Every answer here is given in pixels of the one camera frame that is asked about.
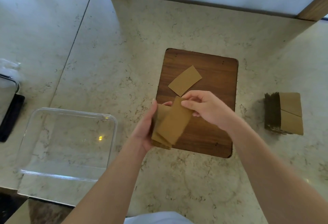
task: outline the wooden frame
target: wooden frame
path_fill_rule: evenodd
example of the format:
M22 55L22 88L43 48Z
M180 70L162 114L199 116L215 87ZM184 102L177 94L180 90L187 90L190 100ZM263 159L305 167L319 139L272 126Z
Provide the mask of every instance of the wooden frame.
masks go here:
M298 15L297 19L321 20L328 14L328 0L314 0Z

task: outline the hand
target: hand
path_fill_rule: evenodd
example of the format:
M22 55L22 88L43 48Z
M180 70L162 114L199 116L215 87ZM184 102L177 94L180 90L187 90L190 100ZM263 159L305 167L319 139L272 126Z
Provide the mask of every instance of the hand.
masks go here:
M163 105L171 106L172 102L165 102ZM151 143L150 126L152 124L152 117L157 110L157 102L153 99L152 105L147 113L141 118L137 126L133 130L130 139L136 142L141 142L143 148L148 152L153 146Z
M181 105L195 110L194 116L201 116L224 131L238 119L235 112L210 91L191 90L182 98L186 100L182 101Z

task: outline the forearm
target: forearm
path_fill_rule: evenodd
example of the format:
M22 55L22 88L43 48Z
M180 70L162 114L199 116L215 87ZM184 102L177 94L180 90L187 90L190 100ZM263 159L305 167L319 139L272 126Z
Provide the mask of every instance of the forearm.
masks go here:
M145 155L141 142L128 140L63 223L123 223Z
M247 123L235 120L228 134L269 224L327 222L328 203L275 156Z

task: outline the clear plastic container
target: clear plastic container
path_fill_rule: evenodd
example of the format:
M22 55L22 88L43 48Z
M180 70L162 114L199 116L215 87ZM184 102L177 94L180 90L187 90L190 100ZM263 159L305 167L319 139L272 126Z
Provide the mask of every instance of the clear plastic container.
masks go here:
M114 147L117 120L110 114L39 108L19 147L21 173L97 181Z

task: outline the person's left arm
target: person's left arm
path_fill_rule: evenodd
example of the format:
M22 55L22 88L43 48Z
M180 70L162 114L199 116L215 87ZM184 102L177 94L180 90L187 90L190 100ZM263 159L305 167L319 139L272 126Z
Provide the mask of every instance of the person's left arm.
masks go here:
M149 132L156 109L157 103L153 100L116 159L62 224L124 222L142 160L152 148Z

